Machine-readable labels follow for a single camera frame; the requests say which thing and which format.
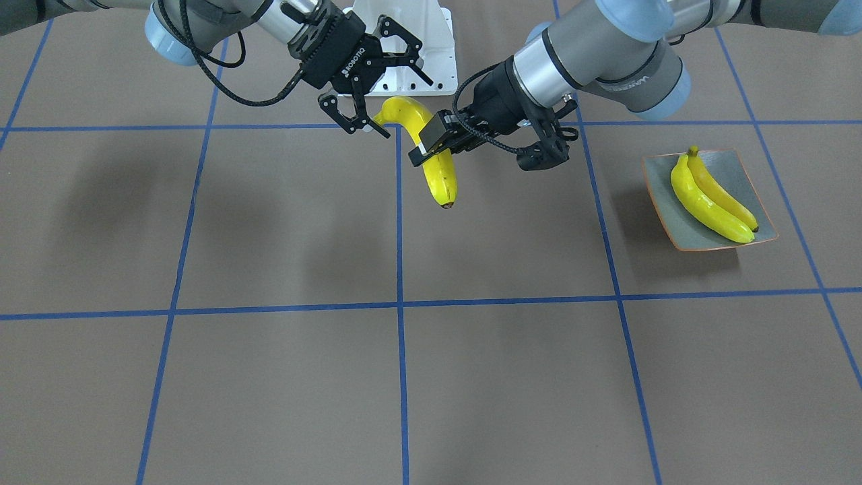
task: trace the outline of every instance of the robotic arm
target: robotic arm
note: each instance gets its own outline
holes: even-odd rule
[[[481,72],[487,75],[476,84],[472,104],[459,109],[468,79],[452,110],[439,111],[422,131],[410,159],[419,166],[443,150],[458,153],[488,142],[515,154],[524,170],[555,167],[568,159],[566,142],[577,137],[559,125],[576,107],[572,93],[612,99],[646,120],[667,117],[684,104],[691,86],[667,39],[727,22],[852,35],[862,30],[862,2],[584,0],[515,55]],[[539,138],[529,147],[496,140],[526,126]]]
[[[198,64],[232,99],[266,106],[287,97],[300,80],[332,90],[318,98],[321,108],[346,132],[375,129],[365,110],[365,94],[391,66],[407,66],[425,82],[422,42],[388,16],[373,34],[353,13],[331,0],[5,0],[0,35],[73,11],[113,7],[150,9],[147,37],[167,59]],[[585,91],[624,104],[636,116],[667,117],[684,104],[690,77],[669,39],[727,22],[785,28],[821,35],[862,30],[862,0],[583,0],[558,21],[542,28],[503,62],[470,77],[455,92],[453,108],[439,111],[410,152],[415,166],[444,150],[472,150],[485,143],[516,155],[524,170],[556,167],[568,160],[575,129],[559,120],[577,107],[572,94]],[[248,101],[221,84],[204,64],[237,66],[244,58],[241,30],[257,23],[288,47],[300,68],[284,89],[266,101]],[[243,55],[236,63],[209,57],[221,40],[240,35]],[[403,53],[386,53],[380,39],[398,36]],[[458,107],[463,90],[478,80],[473,101]],[[355,115],[339,111],[335,93],[353,97]],[[538,141],[513,148],[497,138],[530,126]]]
[[[331,0],[9,0],[0,8],[0,35],[74,11],[107,8],[149,9],[147,38],[159,54],[183,66],[199,65],[228,97],[250,106],[275,104],[290,94],[300,80],[321,89],[332,89],[318,104],[347,133],[375,129],[390,134],[374,122],[365,109],[365,95],[388,67],[406,66],[429,85],[422,71],[422,41],[388,16],[378,18],[377,29],[365,32],[365,23],[353,12],[344,13]],[[250,101],[240,98],[210,71],[203,60],[237,67],[245,59],[241,30],[257,23],[288,47],[300,60],[300,68],[274,98]],[[213,47],[238,34],[240,60],[225,63],[209,56]],[[407,45],[402,53],[384,52],[380,39],[396,36]],[[339,110],[336,94],[353,98],[355,114]]]

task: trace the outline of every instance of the white bracket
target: white bracket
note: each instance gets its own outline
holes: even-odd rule
[[[386,14],[422,41],[422,70],[434,81],[425,84],[409,67],[390,67],[366,96],[448,96],[458,89],[452,12],[437,0],[355,0],[353,10],[370,34],[379,16]],[[404,52],[401,39],[381,39],[384,52]]]

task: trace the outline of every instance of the banana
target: banana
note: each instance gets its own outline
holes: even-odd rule
[[[374,117],[377,124],[398,123],[401,124],[413,143],[418,145],[422,142],[419,132],[431,121],[433,115],[422,103],[407,96],[395,96],[383,102],[383,108]],[[455,204],[458,196],[458,178],[455,176],[455,164],[452,162],[452,152],[446,150],[429,158],[422,164],[425,172],[425,181],[428,189],[437,204],[444,209],[449,209]]]
[[[689,169],[689,156],[682,154],[671,170],[671,186],[677,198],[695,219],[735,243],[754,241],[754,233],[738,217],[724,210],[697,186]]]
[[[757,232],[757,218],[744,205],[740,204],[724,187],[720,186],[712,175],[707,170],[703,159],[697,154],[697,146],[691,146],[688,152],[689,169],[691,175],[695,179],[695,183],[707,197],[718,204],[725,211],[735,215],[740,221],[745,223],[749,229]]]

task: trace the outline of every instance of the rectangular plate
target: rectangular plate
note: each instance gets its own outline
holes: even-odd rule
[[[747,244],[730,241],[714,232],[685,210],[673,193],[671,170],[681,154],[644,157],[646,188],[674,247],[680,251],[711,251],[750,246],[778,238],[778,232],[766,214],[736,150],[701,150],[699,154],[713,178],[752,212],[760,227],[754,233],[754,241]]]

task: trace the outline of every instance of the blue grid line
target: blue grid line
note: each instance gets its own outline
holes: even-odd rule
[[[826,288],[827,293],[854,294],[862,293],[862,287]],[[633,293],[616,295],[582,295],[536,298],[488,298],[488,299],[431,299],[378,301],[370,303],[321,303],[310,305],[264,305],[264,306],[224,306],[178,308],[174,311],[164,310],[120,310],[108,312],[57,312],[57,313],[7,313],[0,314],[0,321],[16,320],[62,320],[75,318],[119,318],[119,317],[165,317],[173,312],[176,316],[192,315],[224,315],[243,313],[290,313],[290,312],[337,312],[345,310],[375,310],[381,308],[428,308],[442,306],[491,306],[491,305],[554,305],[567,303],[591,303],[602,301],[642,301],[668,299],[720,299],[720,298],[756,298],[771,296],[798,296],[820,294],[819,288],[789,288],[780,290],[742,290],[726,292],[689,292],[689,293]]]
[[[222,43],[222,56],[224,60],[228,54],[228,40]],[[219,79],[222,76],[222,67],[219,66],[216,72],[216,77]],[[185,234],[183,235],[183,245],[179,252],[179,262],[177,263],[177,281],[174,284],[173,295],[171,296],[171,308],[168,312],[167,323],[165,324],[165,337],[162,340],[161,353],[159,354],[159,369],[156,372],[156,380],[153,385],[153,398],[150,402],[150,413],[147,417],[147,428],[144,431],[144,443],[141,446],[141,461],[138,463],[138,475],[135,481],[136,485],[143,485],[144,475],[147,472],[147,459],[150,453],[150,443],[153,438],[153,427],[155,426],[156,411],[159,408],[159,396],[161,394],[162,380],[165,377],[165,365],[167,364],[167,352],[171,345],[171,334],[173,332],[173,321],[177,314],[177,303],[179,301],[179,290],[183,284],[183,271],[185,269],[185,257],[189,250],[189,240],[191,239],[191,226],[195,221],[195,205],[197,202],[197,190],[201,185],[201,175],[203,174],[203,164],[207,158],[207,147],[209,146],[209,134],[211,130],[209,126],[213,123],[213,118],[216,115],[216,101],[218,100],[218,88],[213,86],[212,99],[209,102],[209,115],[207,116],[207,129],[203,132],[203,142],[201,143],[201,154],[197,161],[197,172],[195,174],[195,184],[191,189],[191,202],[189,203],[189,216],[185,222]]]
[[[856,125],[862,124],[862,120],[622,120],[622,121],[592,121],[584,122],[584,126],[721,126],[721,125],[740,125],[752,126],[754,124],[768,125],[801,125],[801,126],[822,126],[822,125]],[[564,126],[578,126],[577,122],[562,122]]]
[[[398,308],[398,379],[401,390],[401,482],[410,484],[409,415],[407,408],[407,344],[404,336],[404,245],[402,197],[402,129],[395,128],[396,284]]]
[[[692,292],[692,293],[644,293],[624,294],[620,299],[625,301],[643,301],[648,299],[714,299],[714,298],[751,298],[765,296],[793,296],[820,294],[819,288],[793,288],[784,290],[741,290],[728,292]]]
[[[73,320],[77,318],[166,317],[167,310],[120,310],[115,312],[10,313],[0,322],[16,320]]]
[[[582,122],[562,122],[566,126],[579,126]],[[751,125],[748,120],[626,120],[583,122],[584,126],[713,126],[713,125]]]
[[[718,38],[718,43],[721,45],[721,50],[724,53],[724,57],[727,60],[728,65],[730,66],[730,72],[734,75],[736,86],[739,88],[740,94],[742,95],[742,101],[746,105],[746,110],[748,110],[748,116],[750,116],[752,119],[754,129],[757,132],[758,138],[760,139],[760,147],[762,147],[763,152],[766,155],[766,161],[769,163],[769,168],[772,170],[772,177],[775,179],[775,182],[778,185],[778,190],[781,193],[782,199],[784,200],[784,205],[787,208],[787,212],[790,214],[790,220],[793,222],[793,227],[796,230],[796,235],[799,236],[799,242],[803,246],[805,257],[808,259],[809,265],[811,266],[811,272],[814,274],[815,280],[817,281],[817,286],[820,288],[821,295],[823,297],[823,303],[826,304],[826,308],[829,311],[829,317],[832,319],[832,324],[835,327],[835,332],[838,334],[838,338],[841,341],[841,345],[844,347],[844,352],[846,353],[847,360],[850,363],[850,368],[856,375],[856,382],[859,384],[859,388],[862,388],[862,373],[859,372],[859,365],[856,363],[856,358],[853,356],[853,351],[850,349],[850,344],[847,342],[846,336],[844,334],[844,329],[841,328],[841,323],[838,320],[838,315],[835,313],[835,309],[832,307],[832,301],[829,299],[829,294],[826,291],[825,285],[823,284],[823,278],[820,276],[820,271],[817,269],[817,265],[814,261],[814,256],[811,254],[811,249],[809,248],[808,242],[805,240],[802,225],[799,224],[799,220],[796,218],[796,213],[793,211],[793,205],[790,203],[790,197],[787,195],[787,191],[784,189],[784,184],[781,182],[781,177],[778,175],[778,168],[775,165],[775,161],[772,159],[769,147],[766,144],[766,139],[763,136],[763,131],[760,129],[760,124],[757,120],[757,117],[754,115],[754,110],[752,109],[751,103],[748,100],[746,90],[742,86],[742,80],[740,79],[740,75],[736,71],[736,67],[734,66],[733,61],[730,59],[730,51],[728,51],[728,46],[727,44],[725,44],[724,38],[721,36],[721,32],[718,28],[715,28],[715,36]]]
[[[398,125],[387,123],[387,128]],[[3,128],[3,131],[52,132],[52,131],[163,131],[181,129],[341,129],[335,123],[222,123],[222,124],[142,124],[116,126],[18,126]]]
[[[21,102],[24,100],[24,94],[30,85],[30,79],[33,78],[33,73],[36,71],[36,65],[39,64],[39,58],[42,56],[42,50],[48,41],[48,36],[51,34],[51,26],[53,19],[49,20],[45,25],[45,33],[42,34],[42,39],[39,41],[39,46],[36,48],[36,54],[33,55],[33,61],[30,62],[30,68],[27,70],[27,75],[24,76],[24,82],[21,84],[21,89],[18,91],[18,97],[15,99],[15,104],[12,106],[12,112],[9,113],[9,119],[6,120],[6,129],[0,135],[0,151],[3,150],[3,145],[6,144],[6,138],[9,137],[9,131],[12,128],[12,123],[15,122],[15,117],[18,116],[18,110],[21,109]]]
[[[142,124],[128,126],[20,126],[9,131],[19,132],[54,132],[54,131],[162,131],[181,129],[207,129],[205,124]]]
[[[653,477],[656,485],[662,485],[661,468],[659,467],[659,457],[655,450],[653,441],[653,428],[650,426],[649,412],[647,411],[647,400],[644,398],[643,387],[640,384],[640,371],[638,370],[637,358],[634,354],[634,345],[632,344],[631,332],[628,328],[628,317],[626,316],[626,308],[623,304],[622,292],[620,291],[620,281],[616,273],[616,265],[614,263],[614,253],[610,246],[610,237],[608,235],[608,225],[604,218],[604,210],[602,208],[602,199],[598,192],[598,183],[596,181],[596,171],[593,167],[592,156],[590,155],[590,144],[587,141],[586,129],[584,129],[584,118],[580,108],[576,111],[578,115],[578,128],[581,132],[581,143],[584,146],[584,157],[586,159],[587,169],[590,172],[590,185],[593,191],[593,197],[596,200],[596,211],[598,214],[599,224],[602,228],[602,239],[604,240],[605,255],[608,258],[608,268],[610,270],[610,279],[614,285],[614,296],[616,300],[616,308],[620,314],[620,324],[622,326],[622,335],[626,341],[626,352],[628,353],[628,364],[632,370],[632,381],[634,382],[634,391],[638,398],[638,407],[640,409],[640,420],[644,427],[644,437],[646,438],[646,447],[649,450],[650,462],[653,466]]]
[[[267,306],[225,306],[213,308],[184,308],[174,311],[178,316],[189,315],[230,315],[236,313],[291,313],[291,312],[332,312],[341,310],[372,310],[396,308],[395,301],[371,303],[321,303],[318,305],[267,305]]]
[[[761,125],[858,125],[862,120],[758,120]],[[562,122],[563,126],[579,126],[578,122]],[[584,121],[584,126],[722,126],[739,125],[751,126],[751,120],[627,120],[627,121]],[[396,128],[395,124],[385,124],[387,128]],[[15,132],[54,132],[54,131],[166,131],[166,130],[194,130],[194,129],[340,129],[334,123],[245,123],[245,124],[153,124],[153,125],[116,125],[116,126],[12,126],[1,128],[3,133]]]
[[[826,288],[826,293],[862,293],[862,287]]]
[[[488,298],[488,299],[429,299],[405,301],[406,308],[425,308],[436,306],[488,306],[488,305],[536,305],[555,303],[587,303],[595,301],[616,301],[614,295],[559,296],[538,298]]]

